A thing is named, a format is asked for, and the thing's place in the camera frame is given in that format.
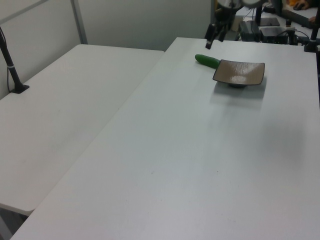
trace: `metal frame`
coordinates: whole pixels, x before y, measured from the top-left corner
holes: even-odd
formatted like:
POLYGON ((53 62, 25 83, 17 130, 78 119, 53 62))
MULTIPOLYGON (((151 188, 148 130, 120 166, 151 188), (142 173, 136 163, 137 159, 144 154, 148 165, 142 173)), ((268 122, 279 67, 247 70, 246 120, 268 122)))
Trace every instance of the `metal frame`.
POLYGON ((2 219, 0 215, 0 240, 7 240, 12 238, 12 233, 6 225, 5 221, 2 219))
POLYGON ((72 5, 72 10, 73 10, 73 15, 74 15, 76 27, 77 27, 78 33, 79 33, 80 42, 82 44, 88 44, 85 26, 84 26, 84 22, 83 22, 83 19, 81 16, 79 1, 78 0, 71 0, 71 5, 72 5))
MULTIPOLYGON (((21 14, 24 14, 25 12, 39 6, 40 4, 45 3, 47 1, 49 1, 49 0, 39 0, 37 3, 34 3, 28 7, 20 10, 20 11, 15 12, 14 14, 12 14, 10 16, 3 18, 2 20, 0 20, 0 25, 4 24, 5 22, 7 22, 7 21, 9 21, 9 20, 21 15, 21 14)), ((84 22, 81 17, 79 2, 77 0, 70 0, 70 2, 71 2, 71 6, 72 6, 72 11, 73 11, 74 19, 75 19, 76 28, 78 30, 80 42, 81 42, 81 44, 88 44, 87 36, 86 36, 86 32, 85 32, 85 27, 84 27, 84 22)))

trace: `cucumber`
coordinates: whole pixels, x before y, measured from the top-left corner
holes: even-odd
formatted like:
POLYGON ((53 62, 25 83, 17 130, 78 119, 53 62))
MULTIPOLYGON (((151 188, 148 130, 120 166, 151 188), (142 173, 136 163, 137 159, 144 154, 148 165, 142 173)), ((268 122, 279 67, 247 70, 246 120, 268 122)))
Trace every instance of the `cucumber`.
POLYGON ((205 65, 213 69, 217 69, 219 67, 220 60, 214 57, 210 57, 202 54, 196 54, 194 57, 202 65, 205 65))

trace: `gray wall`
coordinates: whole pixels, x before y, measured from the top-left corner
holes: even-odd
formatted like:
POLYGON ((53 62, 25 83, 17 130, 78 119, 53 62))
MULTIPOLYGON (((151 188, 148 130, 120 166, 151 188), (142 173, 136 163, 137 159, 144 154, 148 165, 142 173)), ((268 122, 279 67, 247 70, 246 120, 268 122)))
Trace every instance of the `gray wall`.
MULTIPOLYGON (((24 3, 19 7, 18 0, 12 1, 17 4, 17 11, 26 7, 24 3)), ((12 10, 11 15, 14 14, 12 6, 8 5, 7 9, 12 10)), ((2 23, 1 28, 23 83, 80 44, 70 0, 45 1, 2 23)), ((11 75, 9 79, 12 89, 14 86, 11 75)), ((7 94, 7 64, 0 53, 0 99, 7 94)))
POLYGON ((165 51, 176 37, 203 38, 211 0, 78 0, 89 44, 165 51))

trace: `brown plate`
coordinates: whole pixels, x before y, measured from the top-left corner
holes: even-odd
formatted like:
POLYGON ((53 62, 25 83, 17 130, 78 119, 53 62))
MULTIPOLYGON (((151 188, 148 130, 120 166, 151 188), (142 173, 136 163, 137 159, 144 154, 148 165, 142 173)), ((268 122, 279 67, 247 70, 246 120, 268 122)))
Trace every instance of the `brown plate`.
POLYGON ((261 84, 264 74, 264 63, 221 60, 213 80, 241 88, 261 84))

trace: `white table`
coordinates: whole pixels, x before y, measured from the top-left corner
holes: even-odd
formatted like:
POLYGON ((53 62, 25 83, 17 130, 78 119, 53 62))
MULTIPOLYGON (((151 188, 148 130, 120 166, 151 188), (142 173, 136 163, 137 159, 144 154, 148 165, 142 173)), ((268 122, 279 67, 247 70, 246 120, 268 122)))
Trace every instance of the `white table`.
POLYGON ((0 100, 0 208, 29 215, 162 55, 78 45, 0 100))
POLYGON ((315 54, 205 44, 175 40, 12 240, 319 239, 315 54), (195 54, 264 62, 265 79, 230 88, 195 54))

